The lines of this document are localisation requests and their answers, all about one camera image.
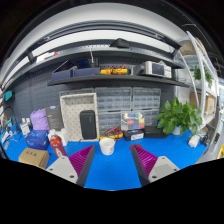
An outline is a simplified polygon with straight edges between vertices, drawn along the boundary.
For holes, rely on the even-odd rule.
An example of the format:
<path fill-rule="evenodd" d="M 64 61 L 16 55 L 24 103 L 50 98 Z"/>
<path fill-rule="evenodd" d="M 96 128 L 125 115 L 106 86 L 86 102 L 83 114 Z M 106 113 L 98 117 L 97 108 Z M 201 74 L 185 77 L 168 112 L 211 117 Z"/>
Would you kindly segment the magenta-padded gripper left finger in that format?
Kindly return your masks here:
<path fill-rule="evenodd" d="M 90 145 L 69 157 L 59 157 L 47 168 L 47 171 L 83 187 L 94 156 L 95 146 Z"/>

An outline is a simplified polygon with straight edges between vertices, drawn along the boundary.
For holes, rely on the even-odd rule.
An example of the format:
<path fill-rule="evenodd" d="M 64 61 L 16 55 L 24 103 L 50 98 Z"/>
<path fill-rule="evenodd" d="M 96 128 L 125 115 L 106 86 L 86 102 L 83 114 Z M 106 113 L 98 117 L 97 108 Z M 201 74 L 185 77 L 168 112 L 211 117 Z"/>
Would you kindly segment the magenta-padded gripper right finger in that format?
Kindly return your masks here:
<path fill-rule="evenodd" d="M 157 157 L 137 144 L 131 146 L 131 151 L 142 186 L 179 171 L 166 156 Z"/>

